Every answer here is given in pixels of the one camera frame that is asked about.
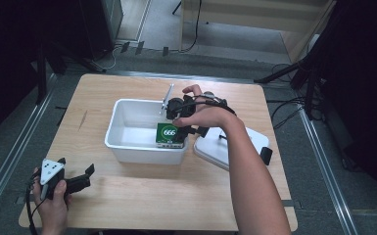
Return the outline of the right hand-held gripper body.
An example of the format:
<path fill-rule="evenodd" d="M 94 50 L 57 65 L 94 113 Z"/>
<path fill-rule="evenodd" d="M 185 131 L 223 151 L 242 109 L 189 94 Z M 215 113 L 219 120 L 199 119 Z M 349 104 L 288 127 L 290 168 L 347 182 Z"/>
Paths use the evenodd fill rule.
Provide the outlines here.
<path fill-rule="evenodd" d="M 174 84 L 172 83 L 163 99 L 160 114 L 166 119 L 173 120 L 176 118 L 188 118 L 192 116 L 195 111 L 194 98 L 189 95 L 184 95 L 182 98 L 171 97 Z"/>

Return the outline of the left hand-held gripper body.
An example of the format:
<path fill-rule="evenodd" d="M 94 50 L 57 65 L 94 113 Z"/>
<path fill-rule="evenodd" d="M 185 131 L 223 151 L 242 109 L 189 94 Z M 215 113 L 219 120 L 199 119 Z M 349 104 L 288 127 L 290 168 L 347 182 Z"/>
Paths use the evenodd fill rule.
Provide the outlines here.
<path fill-rule="evenodd" d="M 42 161 L 39 181 L 41 187 L 41 201 L 45 199 L 53 199 L 55 187 L 61 180 L 67 182 L 67 194 L 78 192 L 77 185 L 73 179 L 65 179 L 65 164 L 65 158 L 61 158 L 56 162 L 49 159 L 44 159 Z"/>

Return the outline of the white lid with black latches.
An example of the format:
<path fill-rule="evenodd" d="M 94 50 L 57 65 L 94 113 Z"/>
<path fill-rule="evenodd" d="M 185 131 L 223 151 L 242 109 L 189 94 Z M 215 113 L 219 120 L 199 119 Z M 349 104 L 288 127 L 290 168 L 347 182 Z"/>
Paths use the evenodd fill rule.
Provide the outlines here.
<path fill-rule="evenodd" d="M 263 163 L 269 165 L 273 151 L 269 148 L 268 138 L 250 128 L 246 130 Z M 194 152 L 216 166 L 229 169 L 227 139 L 224 131 L 219 127 L 212 127 L 205 137 L 198 137 L 194 144 Z"/>

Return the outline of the green printed carton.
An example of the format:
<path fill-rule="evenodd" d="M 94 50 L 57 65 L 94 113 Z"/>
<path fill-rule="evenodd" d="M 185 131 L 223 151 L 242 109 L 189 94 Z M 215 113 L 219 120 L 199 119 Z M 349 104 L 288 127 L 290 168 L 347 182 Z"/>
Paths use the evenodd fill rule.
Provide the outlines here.
<path fill-rule="evenodd" d="M 156 132 L 156 144 L 159 148 L 182 149 L 184 139 L 177 139 L 178 128 L 171 123 L 158 123 Z"/>

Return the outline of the white plastic storage box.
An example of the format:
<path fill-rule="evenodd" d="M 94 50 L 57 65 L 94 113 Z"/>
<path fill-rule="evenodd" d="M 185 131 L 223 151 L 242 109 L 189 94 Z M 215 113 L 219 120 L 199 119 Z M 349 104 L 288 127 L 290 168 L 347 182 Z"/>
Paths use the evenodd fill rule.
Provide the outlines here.
<path fill-rule="evenodd" d="M 119 162 L 156 165 L 180 165 L 189 145 L 182 149 L 159 148 L 157 124 L 170 123 L 160 114 L 162 101 L 119 99 L 116 101 L 105 144 Z"/>

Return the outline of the person's right hand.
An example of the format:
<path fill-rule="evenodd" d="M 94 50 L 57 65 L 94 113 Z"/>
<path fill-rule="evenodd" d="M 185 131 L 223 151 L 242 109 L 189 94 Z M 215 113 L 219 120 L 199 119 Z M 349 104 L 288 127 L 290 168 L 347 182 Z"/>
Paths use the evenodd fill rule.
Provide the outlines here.
<path fill-rule="evenodd" d="M 220 127 L 225 133 L 232 129 L 238 130 L 244 123 L 232 113 L 223 108 L 209 105 L 199 105 L 196 113 L 190 117 L 180 117 L 172 122 L 175 126 L 198 125 L 203 127 Z"/>

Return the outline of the person's left hand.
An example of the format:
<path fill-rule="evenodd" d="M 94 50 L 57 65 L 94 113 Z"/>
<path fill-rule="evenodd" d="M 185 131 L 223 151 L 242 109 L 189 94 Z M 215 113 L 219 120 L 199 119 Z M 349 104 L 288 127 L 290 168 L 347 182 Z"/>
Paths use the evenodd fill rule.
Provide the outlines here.
<path fill-rule="evenodd" d="M 34 203 L 41 218 L 41 235 L 64 235 L 68 227 L 68 204 L 65 201 L 67 183 L 61 180 L 55 187 L 53 199 L 42 201 L 41 185 L 34 183 Z"/>

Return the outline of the black metal stand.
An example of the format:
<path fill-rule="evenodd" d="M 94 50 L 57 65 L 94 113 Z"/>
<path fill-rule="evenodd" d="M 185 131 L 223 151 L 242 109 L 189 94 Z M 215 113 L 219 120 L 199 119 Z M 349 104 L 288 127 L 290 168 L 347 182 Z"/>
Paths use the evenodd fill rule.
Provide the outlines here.
<path fill-rule="evenodd" d="M 55 73 L 64 74 L 67 66 L 63 60 L 63 56 L 67 56 L 83 67 L 97 73 L 105 72 L 105 69 L 97 69 L 95 65 L 90 64 L 83 58 L 76 55 L 73 51 L 67 49 L 60 43 L 49 40 L 42 40 L 37 47 L 37 88 L 38 95 L 36 104 L 39 105 L 47 96 L 47 72 L 46 67 L 50 65 Z"/>

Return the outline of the dark cabinet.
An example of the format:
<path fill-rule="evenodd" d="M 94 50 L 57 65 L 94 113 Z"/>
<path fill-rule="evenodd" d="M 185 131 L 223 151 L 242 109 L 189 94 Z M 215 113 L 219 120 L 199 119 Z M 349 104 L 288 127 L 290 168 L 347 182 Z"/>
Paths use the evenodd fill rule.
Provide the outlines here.
<path fill-rule="evenodd" d="M 120 0 L 79 0 L 89 46 L 88 57 L 96 59 L 114 49 L 123 18 Z"/>

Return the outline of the black tripod stand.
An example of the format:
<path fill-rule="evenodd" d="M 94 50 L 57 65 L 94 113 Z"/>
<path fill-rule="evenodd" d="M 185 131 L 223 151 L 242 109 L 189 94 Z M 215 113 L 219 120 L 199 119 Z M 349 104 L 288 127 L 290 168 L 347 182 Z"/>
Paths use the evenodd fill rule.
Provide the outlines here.
<path fill-rule="evenodd" d="M 315 84 L 319 79 L 318 67 L 319 63 L 313 58 L 313 56 L 306 55 L 287 68 L 279 70 L 267 77 L 255 79 L 254 83 L 266 84 L 294 71 L 295 74 L 290 81 L 290 86 L 292 89 L 298 90 L 306 85 L 304 110 L 309 119 L 314 119 L 312 111 L 314 110 L 313 99 Z"/>

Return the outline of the light wooden furniture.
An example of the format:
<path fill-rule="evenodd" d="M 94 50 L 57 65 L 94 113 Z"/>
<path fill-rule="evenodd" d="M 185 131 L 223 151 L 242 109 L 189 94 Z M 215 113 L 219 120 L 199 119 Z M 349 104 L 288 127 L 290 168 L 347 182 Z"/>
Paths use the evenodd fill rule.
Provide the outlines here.
<path fill-rule="evenodd" d="M 279 30 L 296 62 L 329 20 L 337 0 L 181 0 L 180 25 L 195 21 Z"/>

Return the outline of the dark curtain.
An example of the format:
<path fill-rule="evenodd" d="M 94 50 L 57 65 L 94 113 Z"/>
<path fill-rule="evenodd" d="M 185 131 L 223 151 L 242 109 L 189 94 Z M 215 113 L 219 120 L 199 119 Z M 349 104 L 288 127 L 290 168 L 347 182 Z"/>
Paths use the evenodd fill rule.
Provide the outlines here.
<path fill-rule="evenodd" d="M 333 16 L 322 92 L 352 138 L 343 152 L 377 181 L 377 0 L 338 0 Z"/>
<path fill-rule="evenodd" d="M 32 89 L 38 90 L 38 44 L 62 44 L 57 29 L 72 15 L 76 2 L 0 0 L 0 125 Z"/>

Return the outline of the metal floor rail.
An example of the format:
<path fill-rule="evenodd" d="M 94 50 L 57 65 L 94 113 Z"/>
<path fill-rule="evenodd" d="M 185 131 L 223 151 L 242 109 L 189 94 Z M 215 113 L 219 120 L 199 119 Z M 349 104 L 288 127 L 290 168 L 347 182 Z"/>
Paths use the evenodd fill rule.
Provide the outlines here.
<path fill-rule="evenodd" d="M 304 111 L 300 111 L 300 117 L 343 232 L 345 235 L 359 235 L 351 210 L 329 164 L 315 127 Z"/>
<path fill-rule="evenodd" d="M 34 89 L 0 126 L 0 196 L 51 100 L 57 80 L 52 73 L 47 78 L 47 93 L 42 100 L 35 102 Z"/>

